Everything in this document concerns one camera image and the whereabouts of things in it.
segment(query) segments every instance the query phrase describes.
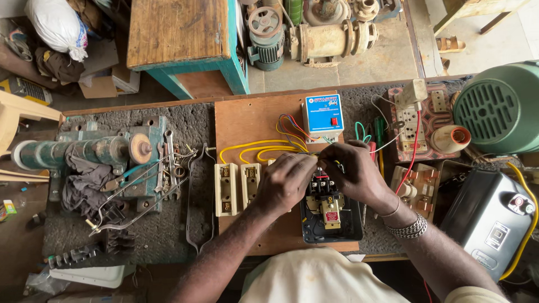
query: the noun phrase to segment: grey cloth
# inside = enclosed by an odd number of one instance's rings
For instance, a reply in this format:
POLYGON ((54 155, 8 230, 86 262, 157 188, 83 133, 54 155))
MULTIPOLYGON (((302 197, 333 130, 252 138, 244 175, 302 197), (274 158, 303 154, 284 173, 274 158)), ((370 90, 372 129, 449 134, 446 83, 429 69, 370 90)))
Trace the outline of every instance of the grey cloth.
POLYGON ((80 210, 82 216, 92 218, 107 199, 107 195, 100 189, 116 178, 112 174, 112 167, 80 158, 74 144, 67 148, 65 161, 78 174, 66 178, 62 207, 68 211, 80 210))

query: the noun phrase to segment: plastic bag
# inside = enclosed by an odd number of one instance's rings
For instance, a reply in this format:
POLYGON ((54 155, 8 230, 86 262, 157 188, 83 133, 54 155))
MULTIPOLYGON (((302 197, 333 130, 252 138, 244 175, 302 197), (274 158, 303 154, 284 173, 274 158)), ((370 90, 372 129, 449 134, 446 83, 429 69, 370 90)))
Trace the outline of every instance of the plastic bag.
POLYGON ((88 57, 86 28, 66 0, 28 0, 24 12, 37 34, 53 50, 79 62, 88 57))
POLYGON ((50 267, 47 265, 40 274, 29 274, 23 294, 32 295, 38 292, 46 292, 56 295, 64 291, 71 282, 51 277, 49 270, 50 267))

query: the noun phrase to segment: blue painted table leg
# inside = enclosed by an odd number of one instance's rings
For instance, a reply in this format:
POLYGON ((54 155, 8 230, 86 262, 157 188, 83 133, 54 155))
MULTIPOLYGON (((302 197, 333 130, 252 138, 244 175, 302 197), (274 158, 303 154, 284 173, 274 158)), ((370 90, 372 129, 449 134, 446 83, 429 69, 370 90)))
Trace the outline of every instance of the blue painted table leg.
POLYGON ((241 70, 238 56, 235 52, 232 53, 230 59, 219 61, 217 65, 234 95, 247 95, 251 93, 249 91, 249 83, 245 76, 243 76, 243 71, 241 70))
POLYGON ((191 94, 183 87, 183 85, 178 81, 175 75, 167 74, 160 68, 155 68, 153 70, 147 70, 147 72, 161 83, 166 89, 169 90, 178 100, 185 99, 194 99, 191 94))

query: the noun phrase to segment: spanner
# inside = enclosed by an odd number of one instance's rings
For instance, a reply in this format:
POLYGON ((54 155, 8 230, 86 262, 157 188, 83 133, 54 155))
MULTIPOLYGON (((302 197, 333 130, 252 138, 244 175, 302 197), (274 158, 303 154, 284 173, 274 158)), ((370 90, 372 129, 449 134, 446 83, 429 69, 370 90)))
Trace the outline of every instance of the spanner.
MULTIPOLYGON (((174 186, 176 186, 176 178, 174 178, 174 176, 172 175, 172 172, 174 171, 174 143, 172 141, 172 131, 171 130, 168 130, 165 132, 165 140, 167 142, 167 148, 168 148, 168 154, 169 154, 169 172, 171 173, 170 175, 170 187, 171 188, 175 188, 174 186)), ((178 192, 177 192, 177 188, 175 188, 174 190, 174 195, 176 195, 176 199, 178 199, 178 192)))
MULTIPOLYGON (((159 152, 159 159, 163 157, 163 147, 161 144, 157 144, 157 151, 159 152)), ((157 167, 157 186, 155 187, 155 192, 160 192, 163 190, 163 161, 159 162, 157 167)))

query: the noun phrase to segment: patterned board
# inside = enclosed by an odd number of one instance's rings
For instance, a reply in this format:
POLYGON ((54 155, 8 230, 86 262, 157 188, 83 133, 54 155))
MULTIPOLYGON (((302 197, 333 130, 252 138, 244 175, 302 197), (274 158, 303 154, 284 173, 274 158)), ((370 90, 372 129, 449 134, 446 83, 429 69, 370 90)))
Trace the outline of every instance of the patterned board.
MULTIPOLYGON (((401 87, 397 88, 391 88, 388 90, 387 97, 389 100, 394 102, 393 96, 397 93, 402 92, 401 87)), ((421 122, 423 124, 423 130, 425 131, 425 141, 426 141, 426 150, 418 150, 416 152, 416 161, 424 161, 424 160, 435 160, 435 159, 451 159, 460 157, 460 152, 456 152, 454 154, 441 154, 437 152, 434 148, 431 147, 430 141, 431 141, 431 135, 432 133, 446 125, 452 125, 453 124, 453 114, 451 112, 451 105, 450 105, 450 96, 447 94, 447 87, 445 84, 428 84, 427 85, 427 93, 428 97, 427 99, 423 100, 421 102, 422 110, 421 110, 421 122), (444 92, 444 103, 445 103, 445 111, 435 112, 434 111, 434 102, 432 101, 432 95, 431 93, 433 91, 443 91, 444 92)), ((387 113, 387 108, 391 111, 391 122, 395 123, 397 122, 397 114, 395 111, 395 105, 384 102, 383 107, 385 112, 387 113)), ((400 143, 400 138, 398 137, 400 130, 394 129, 391 131, 391 135, 389 136, 391 139, 393 139, 395 136, 397 136, 397 139, 393 144, 390 144, 390 148, 396 149, 396 153, 393 151, 392 154, 397 155, 397 159, 395 159, 398 163, 402 162, 410 162, 412 159, 412 151, 403 151, 402 150, 402 144, 400 143)))

